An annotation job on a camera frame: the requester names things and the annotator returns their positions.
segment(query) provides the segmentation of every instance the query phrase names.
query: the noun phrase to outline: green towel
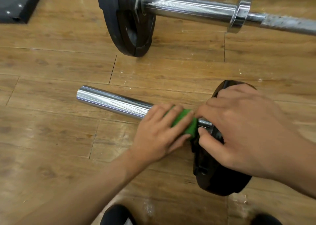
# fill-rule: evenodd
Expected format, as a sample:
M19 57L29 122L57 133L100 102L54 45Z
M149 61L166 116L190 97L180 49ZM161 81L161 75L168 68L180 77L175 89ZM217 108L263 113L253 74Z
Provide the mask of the green towel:
M179 123L179 121L187 115L187 113L189 113L191 110L190 109L184 109L179 115L178 117L174 120L174 122L172 123L172 126L175 126L177 123ZM194 139L196 134L198 132L198 119L197 118L193 118L191 124L185 129L185 131L183 132L183 134L190 134L191 135L191 139Z

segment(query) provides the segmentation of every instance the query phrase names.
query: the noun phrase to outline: barbell shaft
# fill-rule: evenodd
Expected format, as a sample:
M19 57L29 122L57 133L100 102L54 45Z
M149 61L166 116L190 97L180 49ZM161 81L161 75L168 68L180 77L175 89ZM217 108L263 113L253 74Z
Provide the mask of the barbell shaft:
M234 33L237 33L245 23L268 29L316 35L316 21L314 20L249 12L250 4L248 7L247 3L243 7L243 5L237 6L209 0L141 0L141 7L144 13L228 25L229 28L237 23L236 30L229 30ZM244 21L242 21L243 15L237 21L236 12L245 15Z
M123 95L84 85L77 91L77 99L85 104L128 117L143 119L153 104ZM212 123L199 119L198 125L213 127Z

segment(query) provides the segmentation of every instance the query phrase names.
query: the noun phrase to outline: wooden floor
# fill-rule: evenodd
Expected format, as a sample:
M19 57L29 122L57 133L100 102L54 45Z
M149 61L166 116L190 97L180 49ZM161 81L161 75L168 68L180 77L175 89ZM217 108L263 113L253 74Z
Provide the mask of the wooden floor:
M252 10L316 19L316 0L253 0ZM316 142L316 37L225 30L159 17L152 47L136 59L113 45L97 0L40 0L28 25L0 25L0 223L16 222L132 144L137 121L77 102L84 84L196 108L222 80L245 81ZM140 224L241 225L259 211L316 224L316 201L280 183L253 178L226 198L203 191L192 157L186 147L153 164L113 203L128 205Z

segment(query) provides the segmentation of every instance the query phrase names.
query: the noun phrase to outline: left hand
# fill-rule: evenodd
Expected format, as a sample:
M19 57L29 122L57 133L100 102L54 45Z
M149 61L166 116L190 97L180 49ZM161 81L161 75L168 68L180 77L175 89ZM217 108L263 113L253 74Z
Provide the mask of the left hand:
M178 149L190 138L189 134L180 135L192 122L193 111L171 127L182 110L180 105L161 104L154 105L148 111L138 126L134 144L130 148L137 160L149 165Z

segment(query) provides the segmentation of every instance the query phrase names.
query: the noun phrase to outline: rubber weight plate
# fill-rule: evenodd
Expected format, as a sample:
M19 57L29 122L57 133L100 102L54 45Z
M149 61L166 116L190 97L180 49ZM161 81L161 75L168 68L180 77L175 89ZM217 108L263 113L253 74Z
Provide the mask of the rubber weight plate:
M143 14L140 0L98 0L107 29L125 55L141 57L151 45L156 16Z

